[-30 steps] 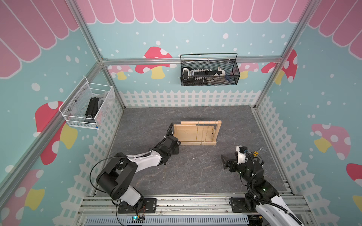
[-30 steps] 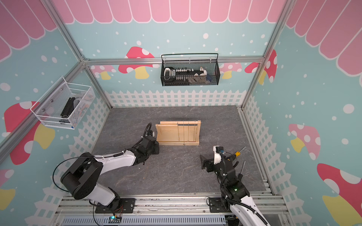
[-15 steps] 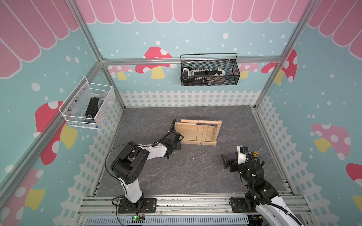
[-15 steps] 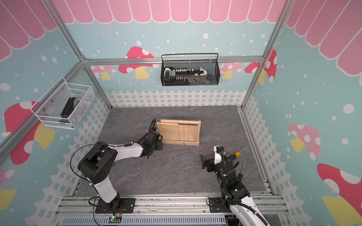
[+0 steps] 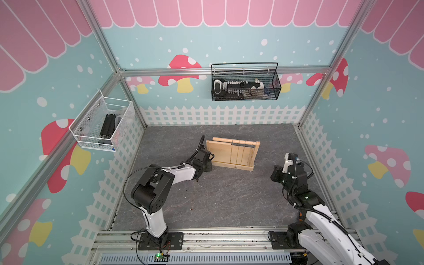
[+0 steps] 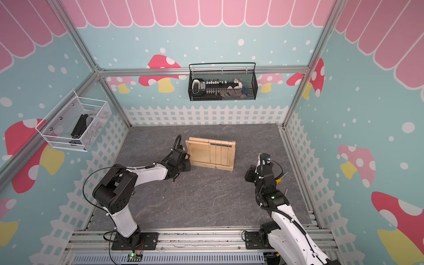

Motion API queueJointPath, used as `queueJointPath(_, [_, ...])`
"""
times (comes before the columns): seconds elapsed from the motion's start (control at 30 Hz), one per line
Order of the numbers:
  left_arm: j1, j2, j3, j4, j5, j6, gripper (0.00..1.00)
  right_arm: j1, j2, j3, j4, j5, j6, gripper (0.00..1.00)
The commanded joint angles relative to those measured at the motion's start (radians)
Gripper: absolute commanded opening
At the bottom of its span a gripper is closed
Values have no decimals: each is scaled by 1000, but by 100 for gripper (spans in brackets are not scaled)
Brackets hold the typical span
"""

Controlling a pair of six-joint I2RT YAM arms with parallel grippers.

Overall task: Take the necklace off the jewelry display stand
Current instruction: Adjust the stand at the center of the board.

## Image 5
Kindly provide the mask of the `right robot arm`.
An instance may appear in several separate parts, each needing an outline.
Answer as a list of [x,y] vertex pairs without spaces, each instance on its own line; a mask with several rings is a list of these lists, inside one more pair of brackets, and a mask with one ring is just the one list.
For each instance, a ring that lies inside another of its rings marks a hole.
[[306,163],[286,153],[283,166],[275,165],[271,180],[282,185],[287,202],[299,211],[299,220],[287,228],[290,247],[302,247],[323,265],[386,265],[361,246],[333,216],[324,200],[308,187],[312,177]]

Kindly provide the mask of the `wooden jewelry display stand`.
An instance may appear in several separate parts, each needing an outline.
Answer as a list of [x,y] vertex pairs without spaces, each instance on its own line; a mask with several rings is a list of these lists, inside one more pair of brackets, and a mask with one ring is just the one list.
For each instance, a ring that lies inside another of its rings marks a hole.
[[214,155],[212,159],[213,166],[245,171],[254,170],[259,146],[259,141],[216,137],[206,141],[206,149]]

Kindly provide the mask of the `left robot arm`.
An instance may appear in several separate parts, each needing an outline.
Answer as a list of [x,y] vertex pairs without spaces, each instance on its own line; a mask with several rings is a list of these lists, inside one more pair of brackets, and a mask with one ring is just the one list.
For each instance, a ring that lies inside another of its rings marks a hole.
[[202,136],[195,153],[177,166],[151,164],[131,173],[130,176],[140,178],[129,197],[125,194],[128,181],[124,182],[124,199],[142,212],[146,224],[146,228],[130,235],[137,251],[155,250],[162,256],[164,251],[182,249],[184,233],[169,232],[162,208],[174,184],[199,181],[204,172],[212,170],[215,155],[206,149],[204,139],[205,136]]

